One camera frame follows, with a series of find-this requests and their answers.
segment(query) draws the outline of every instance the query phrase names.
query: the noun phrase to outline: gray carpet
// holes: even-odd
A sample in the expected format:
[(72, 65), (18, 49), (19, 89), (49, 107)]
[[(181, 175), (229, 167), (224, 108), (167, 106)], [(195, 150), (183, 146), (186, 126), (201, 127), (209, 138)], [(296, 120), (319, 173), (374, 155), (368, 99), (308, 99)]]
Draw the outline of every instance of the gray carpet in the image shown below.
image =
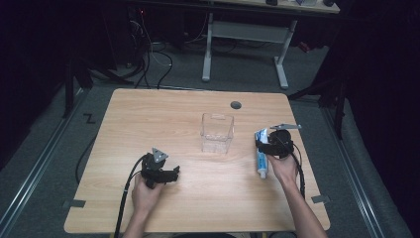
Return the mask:
[[(227, 54), (222, 51), (227, 51), (230, 46), (216, 46), (210, 82), (201, 81), (204, 52), (201, 46), (192, 45), (183, 51), (171, 47), (162, 50), (163, 53), (171, 56), (173, 61), (170, 73), (161, 82), (162, 88), (175, 86), (290, 94), (310, 85), (328, 51), (325, 48), (306, 54), (300, 49), (291, 48), (284, 62), (290, 87), (284, 91), (279, 88), (271, 59), (271, 56), (275, 56), (275, 49), (278, 46), (269, 45), (259, 48), (239, 46)], [(155, 50), (159, 48), (162, 49), (162, 46), (155, 46)], [(168, 69), (167, 65), (163, 65), (169, 63), (165, 56), (155, 54), (155, 58), (158, 62), (152, 57), (148, 72), (149, 85), (156, 85)], [(121, 68), (118, 72), (124, 73), (125, 70)], [(137, 81), (138, 78), (136, 76), (131, 80)], [(95, 80), (94, 87), (74, 112), (61, 140), (56, 145), (50, 164), (16, 220), (9, 237), (109, 237), (109, 234), (66, 234), (63, 224), (68, 208), (63, 208), (62, 204), (74, 197), (77, 190), (76, 164), (100, 127), (113, 90), (119, 87), (124, 86), (110, 81)], [(1, 171), (0, 211), (2, 214), (6, 212), (54, 129), (61, 121), (60, 116), (64, 109), (63, 99), (64, 94), (61, 90), (48, 110), (34, 123), (30, 135), (14, 158)], [(297, 122), (303, 126), (301, 135), (321, 193), (331, 198), (331, 201), (326, 203), (331, 221), (328, 235), (330, 237), (370, 237), (358, 201), (346, 176), (341, 153), (336, 146), (335, 135), (331, 133), (330, 125), (323, 115), (325, 109), (320, 109), (313, 99), (316, 97), (292, 101), (291, 106)], [(348, 105), (346, 110), (343, 143), (372, 201), (384, 236), (411, 237), (369, 160)], [(87, 123), (85, 114), (91, 114), (91, 121), (94, 123)], [(89, 151), (90, 149), (82, 158), (80, 175)], [(273, 234), (272, 237), (288, 236), (288, 233), (280, 232)]]

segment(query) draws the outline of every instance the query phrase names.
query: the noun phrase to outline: wrist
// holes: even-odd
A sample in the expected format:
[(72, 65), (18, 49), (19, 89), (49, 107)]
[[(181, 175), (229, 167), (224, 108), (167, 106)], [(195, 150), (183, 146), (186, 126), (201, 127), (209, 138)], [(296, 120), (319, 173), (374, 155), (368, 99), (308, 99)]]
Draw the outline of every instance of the wrist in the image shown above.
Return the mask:
[(144, 224), (146, 222), (146, 220), (148, 219), (148, 217), (149, 217), (148, 212), (135, 211), (135, 212), (133, 212), (132, 220), (136, 224)]
[(283, 190), (291, 191), (291, 190), (299, 190), (296, 184), (296, 180), (294, 179), (283, 179), (281, 181), (281, 186)]

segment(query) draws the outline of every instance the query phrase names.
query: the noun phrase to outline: white desk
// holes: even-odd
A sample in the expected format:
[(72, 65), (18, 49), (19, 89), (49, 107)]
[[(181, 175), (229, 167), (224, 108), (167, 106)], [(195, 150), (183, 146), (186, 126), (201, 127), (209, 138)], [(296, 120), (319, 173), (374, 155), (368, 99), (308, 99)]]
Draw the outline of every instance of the white desk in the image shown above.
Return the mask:
[[(258, 7), (272, 7), (282, 8), (296, 11), (310, 11), (318, 13), (339, 13), (340, 9), (334, 4), (332, 7), (327, 7), (318, 0), (315, 6), (299, 6), (296, 2), (289, 2), (285, 0), (278, 0), (277, 6), (268, 6), (264, 0), (215, 0), (213, 2), (232, 3), (232, 4), (246, 4)], [(296, 27), (297, 21), (293, 20), (288, 28), (270, 27), (251, 24), (240, 24), (222, 21), (213, 21), (213, 14), (209, 14), (208, 30), (207, 30), (207, 48), (204, 57), (203, 65), (203, 81), (210, 80), (211, 74), (211, 45), (213, 37), (231, 38), (238, 40), (249, 40), (259, 42), (270, 42), (282, 44), (278, 57), (273, 59), (280, 87), (283, 89), (288, 88), (286, 75), (284, 73), (283, 61), (290, 45), (291, 38)]]

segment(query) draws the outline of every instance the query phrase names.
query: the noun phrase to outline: metal bracket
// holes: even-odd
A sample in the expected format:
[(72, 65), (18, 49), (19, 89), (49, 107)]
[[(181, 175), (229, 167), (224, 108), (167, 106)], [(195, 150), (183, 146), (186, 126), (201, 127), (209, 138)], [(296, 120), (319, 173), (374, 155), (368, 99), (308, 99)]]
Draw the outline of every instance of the metal bracket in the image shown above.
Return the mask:
[(163, 160), (166, 160), (166, 158), (168, 157), (167, 154), (165, 154), (164, 152), (156, 149), (155, 147), (152, 148), (152, 151), (154, 152), (155, 163), (159, 163)]
[(275, 129), (275, 130), (302, 129), (302, 126), (282, 123), (276, 126), (271, 126), (269, 127), (269, 129)]

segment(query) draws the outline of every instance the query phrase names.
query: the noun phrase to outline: dark background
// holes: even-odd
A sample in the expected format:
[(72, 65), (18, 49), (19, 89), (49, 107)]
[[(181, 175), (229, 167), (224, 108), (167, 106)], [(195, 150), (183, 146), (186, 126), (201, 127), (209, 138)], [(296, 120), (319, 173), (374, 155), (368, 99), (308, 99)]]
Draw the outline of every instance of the dark background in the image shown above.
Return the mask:
[[(415, 224), (420, 210), (416, 176), (420, 159), (416, 150), (420, 133), (416, 82), (420, 75), (419, 3), (337, 3), (342, 16), (371, 21), (342, 26), (334, 21), (302, 20), (292, 44), (331, 47), (313, 84), (346, 77), (346, 95), (370, 157), (413, 236), (419, 237)], [(121, 20), (124, 14), (116, 17), (119, 14), (113, 15), (97, 5), (80, 8), (78, 4), (0, 3), (1, 168), (62, 85), (65, 64), (74, 54), (70, 47), (107, 68), (131, 59), (130, 49), (124, 47), (131, 43), (125, 37), (129, 30)], [(151, 37), (180, 48), (185, 40), (183, 32), (195, 36), (201, 30), (202, 13), (159, 9), (148, 12), (154, 13), (146, 16), (147, 24), (154, 24), (150, 29), (159, 29)], [(354, 59), (348, 60), (352, 53)], [(331, 104), (337, 93), (335, 86), (317, 92), (332, 98)]]

